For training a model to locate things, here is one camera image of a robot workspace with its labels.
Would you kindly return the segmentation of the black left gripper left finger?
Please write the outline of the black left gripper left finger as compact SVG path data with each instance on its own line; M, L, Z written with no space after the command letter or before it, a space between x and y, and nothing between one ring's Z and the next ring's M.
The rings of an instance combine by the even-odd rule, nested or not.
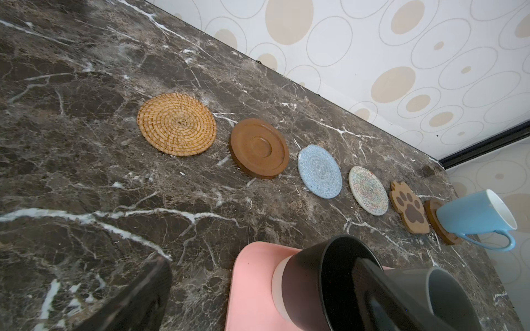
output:
M159 330L172 285L168 259L150 261L134 281L76 330Z

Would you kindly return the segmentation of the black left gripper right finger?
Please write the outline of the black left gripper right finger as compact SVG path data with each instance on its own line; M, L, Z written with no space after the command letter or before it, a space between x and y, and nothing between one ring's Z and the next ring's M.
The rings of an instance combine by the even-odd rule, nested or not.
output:
M368 259L352 271L363 330L452 330L392 281Z

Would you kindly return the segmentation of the grey mug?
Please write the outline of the grey mug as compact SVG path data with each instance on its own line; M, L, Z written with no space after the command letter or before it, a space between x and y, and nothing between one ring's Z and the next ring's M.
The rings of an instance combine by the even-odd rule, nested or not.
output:
M387 269L385 274L453 329L482 329L465 290L446 270L439 267Z

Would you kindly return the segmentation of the black mug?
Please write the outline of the black mug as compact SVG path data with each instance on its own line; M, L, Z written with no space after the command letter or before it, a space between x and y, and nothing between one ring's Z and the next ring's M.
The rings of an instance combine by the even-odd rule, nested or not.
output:
M277 311L301 330L364 330L352 277L357 259L382 268L367 245L346 234L283 259L271 285Z

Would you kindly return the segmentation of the paw print coaster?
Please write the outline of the paw print coaster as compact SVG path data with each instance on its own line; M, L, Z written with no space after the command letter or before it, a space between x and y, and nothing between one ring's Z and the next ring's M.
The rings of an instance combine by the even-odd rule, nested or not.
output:
M389 199L411 234L428 234L429 222L421 199L403 181L392 181Z

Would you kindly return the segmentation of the brown wooden coaster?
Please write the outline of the brown wooden coaster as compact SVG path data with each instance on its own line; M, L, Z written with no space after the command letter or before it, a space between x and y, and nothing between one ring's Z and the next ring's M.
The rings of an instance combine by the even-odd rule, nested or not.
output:
M461 238L457 237L454 233L448 233L439 222L436 212L443 205L444 201L440 201L439 199L430 199L425 201L426 217L432 228L435 230L436 234L445 242L445 244L462 244L463 240Z
M278 176L289 163L284 136L271 124L257 118L244 119L235 125L229 149L243 172L260 179Z

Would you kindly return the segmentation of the multicolour woven coaster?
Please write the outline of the multicolour woven coaster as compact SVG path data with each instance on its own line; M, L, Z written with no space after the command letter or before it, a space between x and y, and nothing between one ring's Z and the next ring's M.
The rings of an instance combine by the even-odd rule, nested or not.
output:
M381 181L370 170L354 166L349 171L349 187L360 206L369 214L384 215L389 208L389 197Z

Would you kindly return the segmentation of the light blue mug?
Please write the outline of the light blue mug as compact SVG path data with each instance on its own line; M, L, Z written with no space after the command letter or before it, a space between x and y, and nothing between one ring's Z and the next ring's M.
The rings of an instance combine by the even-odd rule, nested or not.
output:
M509 252L516 247L516 240L510 234L518 229L516 219L504 201L490 189L448 202L437 209L436 216L448 233L482 248ZM500 234L509 243L505 247L493 247L470 238L486 233Z

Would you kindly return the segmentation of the grey woven coaster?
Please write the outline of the grey woven coaster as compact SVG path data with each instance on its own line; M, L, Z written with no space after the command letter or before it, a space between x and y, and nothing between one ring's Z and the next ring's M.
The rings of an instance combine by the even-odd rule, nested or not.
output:
M320 146L308 145L299 151L298 171L305 186L318 197L332 199L342 190L340 167Z

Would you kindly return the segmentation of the rattan woven coaster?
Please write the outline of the rattan woven coaster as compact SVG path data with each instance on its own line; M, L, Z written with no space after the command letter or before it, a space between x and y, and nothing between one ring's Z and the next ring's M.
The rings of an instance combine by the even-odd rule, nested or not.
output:
M217 136L213 113L198 99L176 92L145 102L137 114L137 124L150 145L176 157L208 150Z

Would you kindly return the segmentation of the pink tray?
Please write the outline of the pink tray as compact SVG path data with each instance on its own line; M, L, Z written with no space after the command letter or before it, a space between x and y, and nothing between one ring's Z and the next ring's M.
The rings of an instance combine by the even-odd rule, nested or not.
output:
M280 315L271 291L277 265L299 251L257 241L240 252L230 285L226 330L301 330Z

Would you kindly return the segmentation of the black corner frame post right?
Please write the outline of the black corner frame post right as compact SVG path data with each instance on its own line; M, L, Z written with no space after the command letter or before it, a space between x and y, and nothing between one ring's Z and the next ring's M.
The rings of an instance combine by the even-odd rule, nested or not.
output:
M460 164L477 159L527 138L529 138L529 121L510 127L508 130L505 130L500 134L472 144L457 153L439 160L438 162L444 169L454 168Z

